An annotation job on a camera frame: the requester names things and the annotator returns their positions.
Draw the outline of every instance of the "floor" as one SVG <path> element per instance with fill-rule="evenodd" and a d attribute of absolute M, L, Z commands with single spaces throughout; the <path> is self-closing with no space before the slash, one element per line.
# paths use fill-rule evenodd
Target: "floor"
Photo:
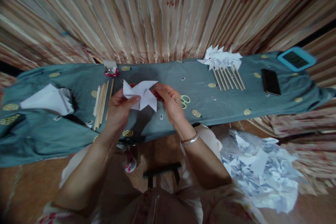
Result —
<path fill-rule="evenodd" d="M 269 137 L 248 121 L 231 123 L 232 128 L 245 130 L 259 137 Z M 142 178 L 144 171 L 164 167 L 183 160 L 179 139 L 170 135 L 148 143 L 132 147 L 138 167 L 128 174 L 134 187 L 145 191 L 148 180 Z M 58 190 L 61 173 L 70 157 L 46 160 L 33 164 L 0 169 L 0 223 L 35 223 L 42 213 L 44 205 L 51 201 Z M 160 186 L 172 192 L 176 182 L 172 173 L 166 173 L 154 179 L 154 186 Z M 270 209 L 262 209 L 269 223 L 332 223 L 336 218 L 336 189 L 329 195 L 300 195 L 295 209 L 289 214 L 277 215 Z"/>

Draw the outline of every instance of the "digital clock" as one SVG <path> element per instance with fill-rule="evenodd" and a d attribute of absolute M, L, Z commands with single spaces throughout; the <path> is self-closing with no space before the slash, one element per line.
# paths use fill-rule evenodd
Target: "digital clock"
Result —
<path fill-rule="evenodd" d="M 278 56 L 278 60 L 294 72 L 300 72 L 316 63 L 316 58 L 301 49 L 293 47 Z"/>

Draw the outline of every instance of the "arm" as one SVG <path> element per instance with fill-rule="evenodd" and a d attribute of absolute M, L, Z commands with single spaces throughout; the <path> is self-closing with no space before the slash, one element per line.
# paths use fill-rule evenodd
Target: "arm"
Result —
<path fill-rule="evenodd" d="M 196 135 L 195 129 L 184 115 L 181 95 L 172 87 L 156 84 L 154 93 L 158 93 L 167 112 L 167 116 L 181 141 L 187 141 Z M 231 183 L 231 177 L 221 161 L 199 137 L 195 142 L 184 146 L 190 166 L 205 189 L 213 189 Z"/>
<path fill-rule="evenodd" d="M 111 97 L 108 113 L 113 114 L 113 117 L 109 117 L 105 129 L 58 191 L 52 201 L 53 205 L 69 210 L 89 211 L 88 207 L 98 199 L 101 190 L 100 183 L 103 181 L 111 156 L 127 125 L 130 108 L 140 100 L 140 96 L 127 100 L 122 93 L 123 90 L 120 89 Z"/>

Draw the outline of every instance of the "black phone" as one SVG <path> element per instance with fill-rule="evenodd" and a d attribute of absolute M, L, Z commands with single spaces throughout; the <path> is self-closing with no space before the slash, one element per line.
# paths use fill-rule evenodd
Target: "black phone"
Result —
<path fill-rule="evenodd" d="M 271 70 L 262 69 L 261 75 L 264 91 L 273 95 L 281 95 L 277 73 Z"/>

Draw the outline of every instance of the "paper scraps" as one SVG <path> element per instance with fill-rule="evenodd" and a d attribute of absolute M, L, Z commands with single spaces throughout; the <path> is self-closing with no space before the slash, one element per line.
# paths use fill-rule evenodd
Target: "paper scraps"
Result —
<path fill-rule="evenodd" d="M 292 162 L 296 156 L 277 145 L 274 138 L 261 139 L 246 132 L 229 130 L 222 141 L 222 162 L 241 190 L 258 208 L 289 213 L 298 197 L 302 174 Z"/>
<path fill-rule="evenodd" d="M 141 96 L 141 100 L 135 104 L 131 109 L 142 110 L 149 105 L 156 112 L 157 99 L 149 90 L 157 81 L 145 80 L 140 82 L 135 87 L 131 88 L 130 85 L 124 80 L 123 93 L 127 99 L 133 96 Z"/>
<path fill-rule="evenodd" d="M 212 68 L 217 70 L 220 67 L 227 68 L 233 66 L 236 66 L 236 68 L 239 69 L 240 65 L 242 64 L 242 61 L 240 60 L 242 56 L 240 53 L 232 53 L 231 50 L 230 52 L 224 52 L 223 50 L 224 47 L 218 49 L 218 46 L 215 48 L 210 46 L 205 52 L 204 59 L 199 59 L 197 61 L 204 65 L 208 65 L 209 70 Z"/>
<path fill-rule="evenodd" d="M 20 106 L 23 109 L 46 109 L 59 116 L 74 112 L 71 91 L 67 88 L 58 89 L 52 84 L 21 102 Z"/>

